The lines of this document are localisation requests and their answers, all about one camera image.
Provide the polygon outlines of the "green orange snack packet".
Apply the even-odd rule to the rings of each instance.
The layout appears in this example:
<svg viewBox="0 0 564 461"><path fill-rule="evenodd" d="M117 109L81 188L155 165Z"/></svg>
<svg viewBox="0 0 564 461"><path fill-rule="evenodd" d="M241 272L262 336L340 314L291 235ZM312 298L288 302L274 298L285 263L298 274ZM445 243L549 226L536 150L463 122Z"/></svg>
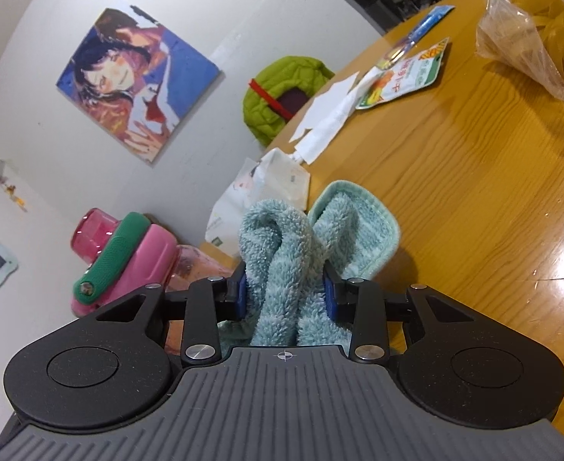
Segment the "green orange snack packet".
<svg viewBox="0 0 564 461"><path fill-rule="evenodd" d="M445 57L450 38L444 38L430 48L401 60L387 70L357 104L357 110L366 110L397 98L418 92L433 85Z"/></svg>

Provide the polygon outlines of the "white paper sheet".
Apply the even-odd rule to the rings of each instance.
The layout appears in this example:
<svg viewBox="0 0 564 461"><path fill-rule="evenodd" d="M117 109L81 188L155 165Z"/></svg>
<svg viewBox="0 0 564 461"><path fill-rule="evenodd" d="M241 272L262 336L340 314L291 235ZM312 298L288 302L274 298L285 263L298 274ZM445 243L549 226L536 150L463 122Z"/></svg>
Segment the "white paper sheet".
<svg viewBox="0 0 564 461"><path fill-rule="evenodd" d="M327 117L327 115L348 95L357 76L358 72L342 81L334 82L327 92L317 95L306 110L298 127L295 128L295 132L291 135L289 142L298 141L304 136L306 131L317 127L317 124L320 123L323 118Z"/></svg>

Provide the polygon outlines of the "pink water bottle green handle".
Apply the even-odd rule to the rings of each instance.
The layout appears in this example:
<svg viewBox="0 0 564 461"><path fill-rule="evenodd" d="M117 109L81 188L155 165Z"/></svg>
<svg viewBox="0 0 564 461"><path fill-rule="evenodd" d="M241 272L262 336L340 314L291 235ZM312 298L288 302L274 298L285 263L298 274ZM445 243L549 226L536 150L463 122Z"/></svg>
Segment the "pink water bottle green handle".
<svg viewBox="0 0 564 461"><path fill-rule="evenodd" d="M197 280L228 277L232 270L139 212L117 220L99 208L88 210L70 240L88 264L74 283L71 311L76 317L96 311L134 289L159 284L168 292Z"/></svg>

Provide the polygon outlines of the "white tissue pack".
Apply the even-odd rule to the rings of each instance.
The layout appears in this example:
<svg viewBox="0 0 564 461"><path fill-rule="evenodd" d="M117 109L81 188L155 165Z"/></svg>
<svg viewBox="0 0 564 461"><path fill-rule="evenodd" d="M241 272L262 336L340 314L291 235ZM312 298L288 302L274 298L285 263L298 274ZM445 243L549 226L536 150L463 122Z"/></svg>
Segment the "white tissue pack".
<svg viewBox="0 0 564 461"><path fill-rule="evenodd" d="M238 233L246 212L262 200L281 200L307 209L310 173L278 148L258 161L247 158L235 179L212 207L205 241L228 256L239 254Z"/></svg>

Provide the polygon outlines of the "anime poster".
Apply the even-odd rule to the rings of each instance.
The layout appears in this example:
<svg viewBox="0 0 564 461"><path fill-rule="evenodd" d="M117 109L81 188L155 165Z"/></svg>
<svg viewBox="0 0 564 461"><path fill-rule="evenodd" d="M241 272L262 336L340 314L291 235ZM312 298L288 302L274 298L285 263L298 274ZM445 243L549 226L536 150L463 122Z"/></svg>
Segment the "anime poster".
<svg viewBox="0 0 564 461"><path fill-rule="evenodd" d="M134 155L153 163L220 73L141 8L116 0L70 56L57 88Z"/></svg>

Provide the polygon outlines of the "teal striped towel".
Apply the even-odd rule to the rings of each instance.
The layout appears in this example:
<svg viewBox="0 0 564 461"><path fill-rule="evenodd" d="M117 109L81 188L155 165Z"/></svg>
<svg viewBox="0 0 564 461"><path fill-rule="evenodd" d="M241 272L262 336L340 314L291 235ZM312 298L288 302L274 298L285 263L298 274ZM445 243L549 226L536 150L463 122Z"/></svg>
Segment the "teal striped towel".
<svg viewBox="0 0 564 461"><path fill-rule="evenodd" d="M364 187L329 184L308 212L279 200L253 205L239 228L247 315L219 323L223 353L237 347L350 347L349 323L327 316L323 267L344 278L374 278L396 254L395 216Z"/></svg>

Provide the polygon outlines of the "blue long packet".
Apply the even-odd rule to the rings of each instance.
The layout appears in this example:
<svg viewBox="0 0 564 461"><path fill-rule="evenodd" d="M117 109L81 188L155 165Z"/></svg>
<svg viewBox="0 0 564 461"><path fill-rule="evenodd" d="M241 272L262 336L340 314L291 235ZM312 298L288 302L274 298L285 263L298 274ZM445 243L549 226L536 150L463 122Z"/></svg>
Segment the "blue long packet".
<svg viewBox="0 0 564 461"><path fill-rule="evenodd" d="M376 67L381 71L392 68L454 8L455 6L453 5L436 5L431 8L429 13L421 19L420 23L418 23L405 38L399 40L396 45L380 58L378 63L376 63Z"/></svg>

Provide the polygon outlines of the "white paper towel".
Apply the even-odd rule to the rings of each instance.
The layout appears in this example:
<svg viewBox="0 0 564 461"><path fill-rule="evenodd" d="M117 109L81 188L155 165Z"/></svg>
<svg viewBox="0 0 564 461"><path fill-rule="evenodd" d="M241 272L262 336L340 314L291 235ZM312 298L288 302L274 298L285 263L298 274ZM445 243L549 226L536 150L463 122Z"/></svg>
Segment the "white paper towel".
<svg viewBox="0 0 564 461"><path fill-rule="evenodd" d="M372 67L361 78L358 85L351 88L345 98L341 99L330 113L295 145L292 158L298 163L313 164L333 141L355 110L356 105L382 74L382 70Z"/></svg>

